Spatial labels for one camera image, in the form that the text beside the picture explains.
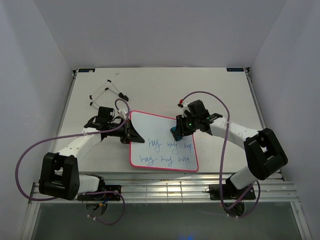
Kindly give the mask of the blue bone-shaped eraser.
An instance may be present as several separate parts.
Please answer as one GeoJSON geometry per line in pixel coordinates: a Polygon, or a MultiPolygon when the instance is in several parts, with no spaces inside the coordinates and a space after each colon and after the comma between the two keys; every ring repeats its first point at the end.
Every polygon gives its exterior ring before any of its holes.
{"type": "Polygon", "coordinates": [[[176,142],[180,141],[183,137],[176,126],[170,129],[170,132],[176,142]]]}

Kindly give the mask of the pink framed whiteboard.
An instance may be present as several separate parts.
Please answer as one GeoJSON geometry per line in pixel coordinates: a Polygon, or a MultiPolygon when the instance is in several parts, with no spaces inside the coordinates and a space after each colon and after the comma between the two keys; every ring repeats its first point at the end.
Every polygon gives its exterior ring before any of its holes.
{"type": "Polygon", "coordinates": [[[133,167],[190,173],[199,170],[194,137],[175,141],[170,132],[176,124],[174,118],[134,110],[130,120],[144,139],[144,143],[130,143],[133,167]]]}

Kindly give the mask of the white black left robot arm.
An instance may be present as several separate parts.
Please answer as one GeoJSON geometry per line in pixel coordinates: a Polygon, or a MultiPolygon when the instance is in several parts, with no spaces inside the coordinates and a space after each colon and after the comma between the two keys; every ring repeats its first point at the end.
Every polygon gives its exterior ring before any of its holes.
{"type": "Polygon", "coordinates": [[[88,120],[80,136],[58,152],[48,152],[43,157],[38,181],[41,194],[65,200],[85,193],[95,200],[106,195],[103,177],[80,174],[79,161],[108,136],[118,137],[122,144],[145,142],[127,118],[128,113],[121,111],[116,117],[115,112],[111,107],[99,107],[97,115],[88,120]]]}

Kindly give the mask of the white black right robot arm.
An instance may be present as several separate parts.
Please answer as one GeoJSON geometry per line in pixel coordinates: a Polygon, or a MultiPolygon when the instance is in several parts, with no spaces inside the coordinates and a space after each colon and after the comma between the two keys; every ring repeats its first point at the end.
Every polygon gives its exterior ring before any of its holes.
{"type": "Polygon", "coordinates": [[[247,165],[227,178],[225,183],[219,183],[221,196],[243,198],[250,185],[258,180],[264,181],[288,164],[288,157],[271,129],[256,130],[231,123],[221,114],[210,114],[201,100],[191,103],[180,100],[178,106],[182,113],[176,116],[176,125],[170,130],[176,141],[199,130],[224,138],[245,152],[247,165]]]}

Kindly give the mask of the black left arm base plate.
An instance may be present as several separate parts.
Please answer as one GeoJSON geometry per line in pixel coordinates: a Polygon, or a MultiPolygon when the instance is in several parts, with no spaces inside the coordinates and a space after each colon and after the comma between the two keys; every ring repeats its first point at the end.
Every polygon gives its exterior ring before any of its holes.
{"type": "Polygon", "coordinates": [[[121,197],[114,193],[121,193],[122,186],[121,185],[105,185],[103,187],[99,187],[97,192],[103,192],[100,194],[80,194],[77,196],[78,201],[96,201],[96,202],[103,202],[103,201],[120,201],[121,197]]]}

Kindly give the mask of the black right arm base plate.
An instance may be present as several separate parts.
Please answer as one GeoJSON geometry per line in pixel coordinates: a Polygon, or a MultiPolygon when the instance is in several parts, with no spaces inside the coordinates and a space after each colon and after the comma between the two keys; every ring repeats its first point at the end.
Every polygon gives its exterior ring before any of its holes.
{"type": "MultiPolygon", "coordinates": [[[[231,202],[225,203],[226,207],[230,207],[238,198],[241,197],[241,195],[246,191],[247,187],[238,190],[236,188],[233,188],[231,186],[228,186],[227,184],[222,184],[222,196],[224,200],[231,200],[231,202]]],[[[204,191],[205,193],[209,194],[209,198],[212,201],[220,200],[220,187],[218,184],[210,184],[204,191]]],[[[234,215],[237,217],[240,217],[245,212],[245,200],[255,200],[256,194],[251,187],[251,189],[243,196],[241,201],[227,211],[228,214],[234,215]]]]}

